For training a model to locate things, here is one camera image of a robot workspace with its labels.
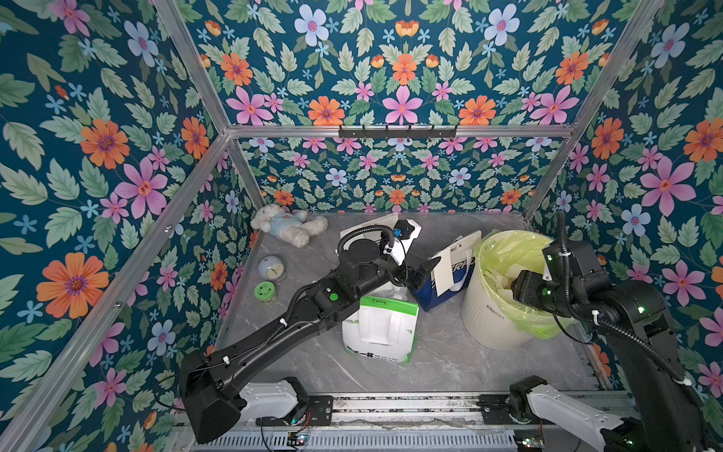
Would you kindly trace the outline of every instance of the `jar lid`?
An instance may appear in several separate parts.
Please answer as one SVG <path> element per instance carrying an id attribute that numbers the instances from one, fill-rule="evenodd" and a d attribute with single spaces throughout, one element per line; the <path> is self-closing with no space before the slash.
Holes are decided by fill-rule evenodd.
<path id="1" fill-rule="evenodd" d="M 264 281 L 254 289 L 254 296 L 262 302 L 269 302 L 276 295 L 276 287 L 271 281 Z"/>

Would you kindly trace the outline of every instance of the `white tissue box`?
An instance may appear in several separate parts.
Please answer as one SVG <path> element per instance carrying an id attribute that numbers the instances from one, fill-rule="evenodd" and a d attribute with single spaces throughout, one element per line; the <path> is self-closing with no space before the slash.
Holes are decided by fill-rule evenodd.
<path id="1" fill-rule="evenodd" d="M 363 297 L 359 311 L 341 326 L 344 345 L 349 351 L 369 358 L 408 362 L 418 314 L 417 303 Z"/>

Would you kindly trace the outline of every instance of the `trash can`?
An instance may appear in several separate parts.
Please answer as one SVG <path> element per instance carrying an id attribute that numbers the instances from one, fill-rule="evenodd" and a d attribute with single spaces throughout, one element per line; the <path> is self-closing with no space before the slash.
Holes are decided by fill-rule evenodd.
<path id="1" fill-rule="evenodd" d="M 533 337 L 549 339 L 560 332 L 552 314 L 502 298 L 495 282 L 485 275 L 488 270 L 509 275 L 514 265 L 543 273 L 542 250 L 550 242 L 549 237 L 530 231 L 502 231 L 477 245 L 474 274 L 462 305 L 462 322 L 479 343 L 507 351 Z M 560 318 L 560 322 L 567 326 L 571 320 Z"/>

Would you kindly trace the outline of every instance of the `white teddy bear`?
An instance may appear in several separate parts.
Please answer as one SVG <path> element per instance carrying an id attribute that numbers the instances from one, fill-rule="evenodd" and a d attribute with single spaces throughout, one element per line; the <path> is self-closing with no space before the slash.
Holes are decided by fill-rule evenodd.
<path id="1" fill-rule="evenodd" d="M 305 223 L 308 215 L 308 210 L 288 213 L 278 204 L 269 204 L 256 212 L 256 216 L 251 220 L 251 227 L 270 232 L 271 235 L 301 248 L 309 243 L 311 236 L 326 231 L 326 218 L 318 216 Z"/>

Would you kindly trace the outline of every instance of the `orange flower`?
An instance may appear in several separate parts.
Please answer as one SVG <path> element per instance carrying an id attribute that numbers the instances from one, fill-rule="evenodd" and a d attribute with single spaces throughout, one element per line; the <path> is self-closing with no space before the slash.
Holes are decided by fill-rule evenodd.
<path id="1" fill-rule="evenodd" d="M 126 144 L 128 137 L 126 132 L 118 130 L 118 124 L 102 119 L 93 120 L 93 128 L 83 127 L 80 135 L 84 138 L 80 142 L 83 152 L 90 154 L 90 161 L 96 166 L 105 164 L 107 169 L 114 169 L 116 164 L 125 162 L 124 155 L 128 155 L 131 149 Z"/>
<path id="2" fill-rule="evenodd" d="M 437 58 L 435 55 L 429 54 L 427 56 L 427 59 L 424 60 L 424 63 L 427 65 L 427 67 L 437 67 L 440 65 L 440 59 Z"/>
<path id="3" fill-rule="evenodd" d="M 88 305 L 95 306 L 108 286 L 108 272 L 100 271 L 103 263 L 96 256 L 85 262 L 81 252 L 69 252 L 65 255 L 65 265 L 54 260 L 43 269 L 45 281 L 36 287 L 39 302 L 50 302 L 46 312 L 60 318 L 70 309 L 70 318 L 75 319 L 88 313 Z"/>
<path id="4" fill-rule="evenodd" d="M 580 52 L 575 52 L 570 58 L 563 59 L 560 68 L 555 72 L 557 84 L 572 85 L 575 80 L 582 77 L 583 71 L 590 65 L 587 58 L 587 53 L 580 55 Z"/>
<path id="5" fill-rule="evenodd" d="M 393 202 L 396 205 L 400 205 L 402 202 L 404 202 L 404 198 L 406 195 L 401 190 L 394 190 L 391 195 L 389 195 L 389 201 Z"/>
<path id="6" fill-rule="evenodd" d="M 610 358 L 607 357 L 607 353 L 604 353 L 600 346 L 598 344 L 592 344 L 592 348 L 595 349 L 595 353 L 597 353 L 597 359 L 600 360 L 600 364 L 602 364 L 602 370 L 605 372 L 605 375 L 608 377 L 610 376 Z"/>
<path id="7" fill-rule="evenodd" d="M 376 55 L 374 58 L 372 58 L 372 66 L 376 67 L 377 69 L 384 66 L 384 57 L 381 55 Z"/>
<path id="8" fill-rule="evenodd" d="M 683 148 L 686 155 L 696 163 L 704 160 L 713 161 L 719 152 L 723 152 L 723 119 L 715 118 L 713 123 L 708 119 L 699 122 L 695 130 L 691 130 L 685 141 L 689 144 Z"/>
<path id="9" fill-rule="evenodd" d="M 419 22 L 416 20 L 410 20 L 409 22 L 401 20 L 394 25 L 394 29 L 397 30 L 397 34 L 400 36 L 414 36 L 419 31 Z"/>
<path id="10" fill-rule="evenodd" d="M 206 29 L 211 32 L 214 36 L 220 36 L 221 35 L 221 26 L 212 20 L 206 21 Z"/>
<path id="11" fill-rule="evenodd" d="M 222 260 L 219 260 L 213 266 L 213 272 L 211 273 L 211 287 L 213 290 L 221 290 L 223 285 L 226 283 L 226 276 L 228 276 L 228 266 Z"/>
<path id="12" fill-rule="evenodd" d="M 240 59 L 237 54 L 224 55 L 221 57 L 221 70 L 226 71 L 226 78 L 232 80 L 238 86 L 251 85 L 254 73 L 249 69 L 249 63 Z"/>
<path id="13" fill-rule="evenodd" d="M 503 193 L 500 199 L 502 204 L 512 205 L 520 200 L 522 192 L 520 190 L 512 189 L 509 192 Z"/>
<path id="14" fill-rule="evenodd" d="M 479 96 L 477 101 L 468 100 L 464 106 L 459 111 L 460 124 L 463 126 L 486 126 L 497 114 L 496 110 L 492 110 L 497 104 L 492 99 L 487 100 L 485 95 Z"/>
<path id="15" fill-rule="evenodd" d="M 318 101 L 312 101 L 309 104 L 311 111 L 309 119 L 314 121 L 315 126 L 340 126 L 343 124 L 341 119 L 344 118 L 344 110 L 341 110 L 341 104 L 336 99 L 329 100 L 325 95 L 319 97 Z"/>
<path id="16" fill-rule="evenodd" d="M 145 418 L 145 421 L 143 422 L 143 428 L 148 430 L 149 428 L 153 427 L 155 425 L 155 419 L 158 417 L 157 412 L 153 412 L 148 415 L 148 417 Z"/>
<path id="17" fill-rule="evenodd" d="M 281 205 L 292 205 L 294 204 L 294 196 L 288 193 L 286 190 L 276 190 L 273 194 L 274 199 Z"/>
<path id="18" fill-rule="evenodd" d="M 610 21 L 608 19 L 602 19 L 595 22 L 595 25 L 592 26 L 592 34 L 595 36 L 598 36 L 600 33 L 604 32 L 607 28 L 607 24 L 609 24 Z"/>
<path id="19" fill-rule="evenodd" d="M 208 137 L 206 136 L 206 128 L 198 122 L 198 118 L 186 118 L 183 120 L 184 128 L 181 129 L 181 138 L 186 140 L 186 150 L 189 154 L 193 154 L 196 160 L 208 149 Z"/>
<path id="20" fill-rule="evenodd" d="M 398 81 L 400 85 L 406 85 L 409 80 L 415 78 L 416 63 L 410 54 L 401 54 L 397 58 L 397 62 L 392 65 L 392 70 L 394 71 L 394 80 Z"/>
<path id="21" fill-rule="evenodd" d="M 623 139 L 625 131 L 620 128 L 623 122 L 619 119 L 605 119 L 595 131 L 595 138 L 592 139 L 593 154 L 597 158 L 607 160 L 610 154 L 614 154 L 620 149 L 619 141 Z"/>

